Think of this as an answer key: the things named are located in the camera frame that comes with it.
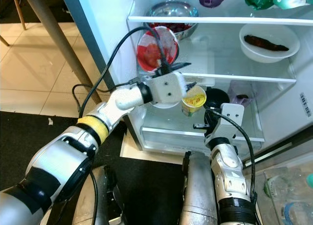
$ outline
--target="black cord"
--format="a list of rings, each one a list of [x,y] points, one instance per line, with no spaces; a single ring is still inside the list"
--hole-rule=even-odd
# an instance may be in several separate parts
[[[65,210],[66,210],[66,207],[67,207],[67,203],[68,203],[68,202],[69,202],[69,201],[66,201],[66,202],[63,204],[63,206],[62,206],[62,208],[61,208],[61,211],[60,211],[60,214],[59,214],[59,217],[58,217],[58,220],[55,222],[54,225],[57,225],[57,224],[60,222],[61,218],[62,218],[63,215],[64,215],[64,212],[65,212]]]
[[[234,127],[237,128],[238,131],[240,131],[240,133],[242,133],[242,135],[244,136],[246,143],[248,145],[249,148],[249,152],[250,152],[250,160],[251,160],[251,187],[250,187],[250,199],[251,202],[254,204],[254,206],[256,206],[256,200],[257,200],[257,194],[254,191],[254,185],[255,185],[255,159],[254,159],[254,153],[253,153],[253,147],[251,144],[251,141],[248,137],[248,135],[246,134],[246,132],[243,130],[243,128],[241,128],[240,125],[238,125],[235,121],[233,121],[232,119],[230,119],[229,117],[220,114],[217,111],[214,111],[213,109],[206,109],[209,112],[219,116],[220,118],[223,118],[224,120],[228,121],[230,124],[232,124]],[[257,212],[255,211],[255,218],[256,218],[256,222],[258,225],[261,225],[260,219],[258,217]]]
[[[96,217],[97,217],[97,210],[98,210],[98,187],[97,187],[96,178],[94,177],[92,170],[90,171],[90,177],[91,177],[93,188],[94,188],[94,206],[93,206],[93,218],[92,218],[91,225],[95,225]]]
[[[125,86],[125,85],[128,85],[130,82],[126,82],[126,83],[121,83],[121,84],[118,84],[118,85],[115,85],[113,86],[111,89],[109,90],[101,90],[99,88],[97,88],[96,90],[99,91],[99,92],[102,92],[102,93],[107,93],[107,92],[111,92],[112,90],[116,89],[117,87],[121,87],[121,86]],[[89,87],[89,88],[92,88],[92,85],[88,85],[88,84],[76,84],[75,86],[72,87],[72,95],[74,97],[74,100],[76,102],[76,105],[77,105],[77,110],[78,112],[80,111],[81,109],[81,106],[80,106],[80,103],[76,97],[76,94],[75,94],[75,89],[76,87]]]
[[[82,107],[79,111],[79,118],[81,118],[83,116],[83,113],[84,113],[84,109],[86,107],[86,104],[88,102],[88,100],[90,99],[91,95],[96,91],[97,87],[99,86],[100,82],[102,81],[104,75],[106,74],[106,72],[108,71],[110,65],[112,64],[112,61],[114,59],[114,57],[116,56],[118,50],[120,49],[120,47],[122,46],[122,44],[125,42],[125,40],[131,36],[133,33],[136,33],[140,30],[148,30],[152,33],[152,35],[156,38],[156,43],[159,47],[159,50],[160,50],[160,53],[161,53],[161,64],[163,67],[167,67],[168,66],[168,63],[166,61],[166,57],[165,57],[165,54],[164,54],[164,50],[163,50],[163,47],[162,47],[162,44],[161,44],[161,40],[160,40],[160,37],[159,35],[157,34],[156,31],[154,31],[153,29],[151,29],[150,27],[147,27],[147,26],[141,26],[141,27],[138,27],[138,28],[134,28],[133,30],[129,31],[122,39],[121,41],[117,44],[116,48],[114,49],[106,67],[104,68],[101,76],[99,77],[98,81],[96,82],[96,84],[91,88],[90,92],[88,93],[86,99],[84,100],[83,104],[82,104]]]

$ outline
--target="sausage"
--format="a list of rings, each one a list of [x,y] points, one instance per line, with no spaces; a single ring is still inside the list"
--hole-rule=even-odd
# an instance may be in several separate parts
[[[244,36],[245,42],[272,51],[288,51],[289,48],[284,45],[276,45],[270,41],[252,35]]]

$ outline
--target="refrigerator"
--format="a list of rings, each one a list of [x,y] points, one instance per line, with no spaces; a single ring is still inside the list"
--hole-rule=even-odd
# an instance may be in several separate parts
[[[167,0],[65,0],[100,72],[118,42],[130,30],[144,23],[198,23],[188,38],[179,41],[177,62],[191,62],[181,72],[187,82],[226,93],[233,84],[244,83],[254,95],[245,107],[242,128],[256,155],[259,210],[264,224],[282,224],[279,206],[262,192],[268,170],[299,167],[313,156],[313,5],[288,10],[253,10],[245,0],[224,0],[215,8],[199,0],[179,0],[197,8],[199,17],[148,17],[146,12]],[[281,24],[300,40],[299,51],[280,62],[264,64],[246,57],[239,40],[245,24]],[[143,32],[128,38],[117,53],[105,77],[108,87],[148,75],[138,65],[136,47]],[[143,151],[184,155],[186,151],[209,154],[204,130],[193,124],[204,122],[204,109],[192,117],[181,111],[181,103],[169,109],[151,104],[136,107],[125,118],[138,148]],[[250,174],[248,147],[238,132],[230,140]],[[271,223],[271,216],[277,220]]]

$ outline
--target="refrigerator drawer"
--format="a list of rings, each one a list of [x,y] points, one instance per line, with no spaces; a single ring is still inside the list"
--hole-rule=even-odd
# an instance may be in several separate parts
[[[160,128],[142,127],[141,135],[145,148],[150,151],[183,155],[187,151],[199,151],[210,155],[210,150],[204,145],[204,134],[175,131]],[[254,151],[261,149],[261,142],[250,138]],[[238,149],[238,156],[241,159],[249,158],[249,149],[245,140],[230,139],[230,143]]]

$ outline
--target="beige tile floor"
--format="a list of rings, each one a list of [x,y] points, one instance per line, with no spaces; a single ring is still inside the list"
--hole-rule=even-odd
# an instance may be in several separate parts
[[[74,23],[60,23],[90,79],[99,71]],[[0,24],[0,35],[11,46],[0,43],[0,110],[6,112],[78,117],[71,89],[80,83],[41,23]],[[106,89],[104,82],[101,89]],[[88,93],[76,90],[82,103]],[[103,101],[108,95],[100,95]],[[95,103],[90,100],[86,111]]]

